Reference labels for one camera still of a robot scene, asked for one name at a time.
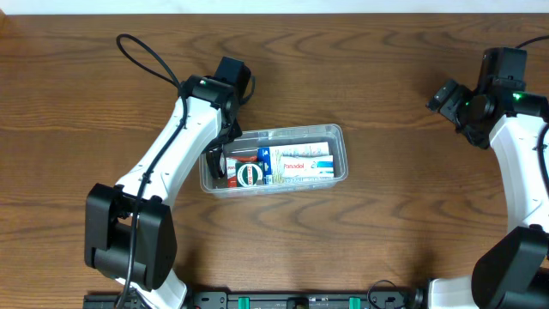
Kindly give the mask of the red Panadol box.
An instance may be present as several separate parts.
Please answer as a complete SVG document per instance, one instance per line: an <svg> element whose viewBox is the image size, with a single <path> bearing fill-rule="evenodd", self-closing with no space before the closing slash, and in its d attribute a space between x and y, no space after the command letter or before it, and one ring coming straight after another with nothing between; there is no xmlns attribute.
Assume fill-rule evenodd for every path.
<svg viewBox="0 0 549 309"><path fill-rule="evenodd" d="M236 176L236 164L239 162L247 163L247 162L256 162L257 157L256 156L230 156L226 157L226 177L227 177L227 186L229 188L236 187L237 184L237 176Z"/></svg>

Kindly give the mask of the green square box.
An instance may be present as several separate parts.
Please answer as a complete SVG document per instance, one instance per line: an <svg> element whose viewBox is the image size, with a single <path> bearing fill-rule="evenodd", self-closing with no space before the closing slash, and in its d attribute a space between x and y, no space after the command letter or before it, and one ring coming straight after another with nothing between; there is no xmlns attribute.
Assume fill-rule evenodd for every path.
<svg viewBox="0 0 549 309"><path fill-rule="evenodd" d="M261 161L236 164L237 187L251 187L264 184L264 165Z"/></svg>

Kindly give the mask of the blue fever patch box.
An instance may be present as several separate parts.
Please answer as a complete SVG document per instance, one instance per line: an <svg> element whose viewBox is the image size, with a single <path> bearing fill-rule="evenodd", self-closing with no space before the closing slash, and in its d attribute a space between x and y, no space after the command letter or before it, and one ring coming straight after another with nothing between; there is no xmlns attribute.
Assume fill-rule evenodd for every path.
<svg viewBox="0 0 549 309"><path fill-rule="evenodd" d="M279 185L301 183L305 181L332 179L332 178L282 178L279 172L280 158L292 157L318 157L331 155L327 142L314 142L282 146L263 147L257 150L257 159L264 165L264 181L266 185Z"/></svg>

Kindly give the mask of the white Panadol box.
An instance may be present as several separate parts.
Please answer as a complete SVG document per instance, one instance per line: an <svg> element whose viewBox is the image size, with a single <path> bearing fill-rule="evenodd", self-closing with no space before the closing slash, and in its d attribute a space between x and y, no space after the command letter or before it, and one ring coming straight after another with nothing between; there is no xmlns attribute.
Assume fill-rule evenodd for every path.
<svg viewBox="0 0 549 309"><path fill-rule="evenodd" d="M282 178L333 178L335 173L332 155L318 157L280 158L279 172Z"/></svg>

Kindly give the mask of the dark bottle white cap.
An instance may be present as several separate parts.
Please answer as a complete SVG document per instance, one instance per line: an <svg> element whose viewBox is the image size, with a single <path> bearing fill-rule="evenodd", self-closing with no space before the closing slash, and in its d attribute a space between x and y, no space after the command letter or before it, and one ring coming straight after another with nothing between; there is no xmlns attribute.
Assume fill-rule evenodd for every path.
<svg viewBox="0 0 549 309"><path fill-rule="evenodd" d="M215 179L222 179L226 176L226 158L222 149L216 149L213 152Z"/></svg>

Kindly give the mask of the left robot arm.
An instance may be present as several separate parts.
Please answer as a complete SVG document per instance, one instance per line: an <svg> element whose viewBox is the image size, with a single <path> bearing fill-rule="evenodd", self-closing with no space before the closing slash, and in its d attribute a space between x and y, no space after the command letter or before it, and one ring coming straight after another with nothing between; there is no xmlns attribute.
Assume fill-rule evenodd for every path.
<svg viewBox="0 0 549 309"><path fill-rule="evenodd" d="M236 117L254 86L244 62L229 57L213 76L179 83L170 120L148 152L114 186L96 184L88 193L84 259L124 285L114 307L183 306L187 287L172 268L172 206L200 157L214 178L225 176L224 147L242 135Z"/></svg>

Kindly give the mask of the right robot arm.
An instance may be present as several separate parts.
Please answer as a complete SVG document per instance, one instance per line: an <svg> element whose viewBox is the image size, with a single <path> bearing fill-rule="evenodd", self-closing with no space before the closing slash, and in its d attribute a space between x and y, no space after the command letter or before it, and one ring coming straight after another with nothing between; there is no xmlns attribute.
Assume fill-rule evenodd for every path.
<svg viewBox="0 0 549 309"><path fill-rule="evenodd" d="M485 50L474 90L448 80L427 103L478 148L491 148L504 184L507 234L471 275L434 279L429 308L548 306L548 99L526 90L527 52Z"/></svg>

